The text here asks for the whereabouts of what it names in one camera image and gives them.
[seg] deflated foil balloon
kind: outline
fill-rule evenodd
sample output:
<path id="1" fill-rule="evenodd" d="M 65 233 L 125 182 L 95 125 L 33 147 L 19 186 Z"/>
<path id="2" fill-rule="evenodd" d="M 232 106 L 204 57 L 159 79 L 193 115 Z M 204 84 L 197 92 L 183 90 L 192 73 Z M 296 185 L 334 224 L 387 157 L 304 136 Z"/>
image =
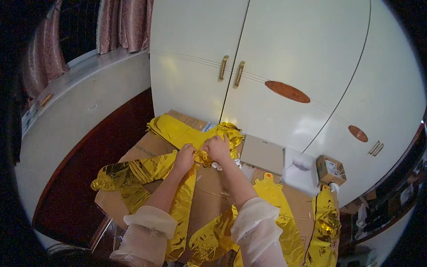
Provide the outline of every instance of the deflated foil balloon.
<path id="1" fill-rule="evenodd" d="M 316 214 L 314 232 L 305 256 L 307 267 L 334 267 L 337 254 L 333 250 L 339 239 L 341 223 L 330 188 L 322 186 L 319 195 L 313 198 L 313 211 Z"/>
<path id="2" fill-rule="evenodd" d="M 179 184 L 173 198 L 169 214 L 178 221 L 178 225 L 173 239 L 167 241 L 165 261 L 176 261 L 184 253 L 198 169 L 200 169 L 200 165 L 193 164 Z"/>
<path id="3" fill-rule="evenodd" d="M 230 229 L 237 216 L 237 209 L 232 205 L 224 213 L 203 226 L 192 235 L 188 246 L 194 254 L 188 260 L 189 267 L 199 267 L 206 261 L 215 261 L 231 249 L 237 251 L 239 246 L 231 239 Z"/>
<path id="4" fill-rule="evenodd" d="M 230 156 L 236 159 L 238 158 L 236 147 L 244 138 L 240 134 L 241 130 L 229 122 L 220 123 L 207 132 L 201 132 L 167 114 L 152 119 L 147 126 L 149 131 L 179 149 L 185 144 L 192 143 L 197 149 L 195 161 L 203 164 L 204 167 L 210 167 L 213 163 L 208 154 L 201 149 L 207 139 L 216 135 L 222 137 L 226 134 L 229 139 Z"/>
<path id="5" fill-rule="evenodd" d="M 119 191 L 129 212 L 134 214 L 151 195 L 143 185 L 166 179 L 173 168 L 176 154 L 174 150 L 171 154 L 154 158 L 107 165 L 99 171 L 97 179 L 91 183 L 91 188 L 95 191 Z M 184 252 L 196 172 L 199 168 L 198 164 L 192 166 L 178 186 L 173 199 L 169 214 L 178 221 L 178 225 L 174 238 L 167 243 L 168 261 L 176 261 Z"/>
<path id="6" fill-rule="evenodd" d="M 304 259 L 304 245 L 281 190 L 282 186 L 273 182 L 271 173 L 265 173 L 262 181 L 255 180 L 254 188 L 261 198 L 280 209 L 276 224 L 283 229 L 279 237 L 283 255 L 288 266 L 299 267 Z M 239 246 L 232 241 L 230 233 L 236 217 L 237 210 L 233 206 L 193 234 L 189 245 L 194 254 L 188 261 L 188 266 L 199 267 L 203 262 L 222 257 L 231 249 L 239 251 Z M 234 260 L 234 267 L 243 267 L 240 251 Z"/>

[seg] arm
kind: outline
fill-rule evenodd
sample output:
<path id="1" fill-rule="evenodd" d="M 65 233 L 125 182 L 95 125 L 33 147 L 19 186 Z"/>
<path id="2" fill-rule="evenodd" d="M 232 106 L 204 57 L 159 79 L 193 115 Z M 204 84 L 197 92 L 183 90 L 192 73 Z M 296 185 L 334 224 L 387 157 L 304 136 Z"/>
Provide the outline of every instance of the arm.
<path id="1" fill-rule="evenodd" d="M 239 169 L 230 157 L 228 138 L 224 135 L 224 140 L 219 136 L 208 139 L 202 149 L 206 151 L 212 160 L 218 162 L 225 173 L 225 177 L 230 185 L 230 193 L 234 204 L 239 211 L 243 204 L 258 194 L 248 181 L 245 174 Z"/>
<path id="2" fill-rule="evenodd" d="M 208 139 L 202 149 L 221 165 L 239 211 L 231 237 L 240 246 L 243 265 L 285 267 L 287 264 L 278 241 L 282 229 L 275 222 L 279 209 L 258 197 L 245 174 L 230 158 L 228 142 L 226 135 L 224 140 L 217 135 Z"/>
<path id="3" fill-rule="evenodd" d="M 152 206 L 164 212 L 169 212 L 179 183 L 194 164 L 195 150 L 192 144 L 186 144 L 181 148 L 176 155 L 173 169 L 170 171 L 167 179 L 157 187 L 150 198 L 144 203 L 144 206 Z"/>
<path id="4" fill-rule="evenodd" d="M 136 266 L 163 264 L 167 240 L 173 238 L 177 225 L 168 212 L 179 183 L 194 164 L 194 151 L 192 144 L 184 145 L 168 177 L 135 214 L 123 218 L 129 227 L 111 259 L 129 261 Z"/>

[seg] dark hair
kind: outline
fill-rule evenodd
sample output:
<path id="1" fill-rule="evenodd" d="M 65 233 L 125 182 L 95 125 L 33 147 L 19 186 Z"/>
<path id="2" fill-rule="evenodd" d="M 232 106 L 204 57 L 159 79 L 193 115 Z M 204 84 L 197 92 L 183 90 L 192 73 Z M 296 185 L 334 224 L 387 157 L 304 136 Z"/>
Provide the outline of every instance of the dark hair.
<path id="1" fill-rule="evenodd" d="M 73 266 L 134 266 L 129 262 L 113 261 L 95 256 L 88 249 L 56 244 L 47 249 L 48 260 L 46 266 L 50 267 L 73 267 Z"/>

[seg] wooden oval decoration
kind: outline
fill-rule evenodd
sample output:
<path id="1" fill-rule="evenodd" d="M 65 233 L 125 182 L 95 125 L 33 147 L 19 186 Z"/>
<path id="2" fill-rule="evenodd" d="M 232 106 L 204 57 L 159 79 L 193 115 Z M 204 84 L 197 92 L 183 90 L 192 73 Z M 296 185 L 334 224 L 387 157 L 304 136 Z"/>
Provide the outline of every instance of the wooden oval decoration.
<path id="1" fill-rule="evenodd" d="M 273 92 L 300 103 L 310 103 L 310 98 L 295 87 L 281 82 L 266 81 L 265 85 Z"/>
<path id="2" fill-rule="evenodd" d="M 356 137 L 359 141 L 362 142 L 368 142 L 368 137 L 366 136 L 366 134 L 359 128 L 357 128 L 356 126 L 350 125 L 348 127 L 348 129 L 350 130 L 351 134 Z"/>

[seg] label on box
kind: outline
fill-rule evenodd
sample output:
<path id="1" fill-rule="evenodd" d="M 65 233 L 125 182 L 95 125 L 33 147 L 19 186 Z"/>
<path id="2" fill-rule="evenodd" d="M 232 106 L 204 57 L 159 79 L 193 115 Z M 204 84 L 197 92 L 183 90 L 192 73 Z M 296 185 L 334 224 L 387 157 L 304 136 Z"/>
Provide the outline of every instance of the label on box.
<path id="1" fill-rule="evenodd" d="M 213 123 L 211 123 L 211 122 L 208 122 L 208 123 L 206 124 L 206 126 L 202 129 L 202 132 L 207 132 L 207 131 L 209 131 L 210 129 L 213 129 L 215 126 L 216 126 L 216 124 L 213 124 Z"/>
<path id="2" fill-rule="evenodd" d="M 336 164 L 334 162 L 331 162 L 329 160 L 325 160 L 326 168 L 329 173 L 336 174 Z"/>

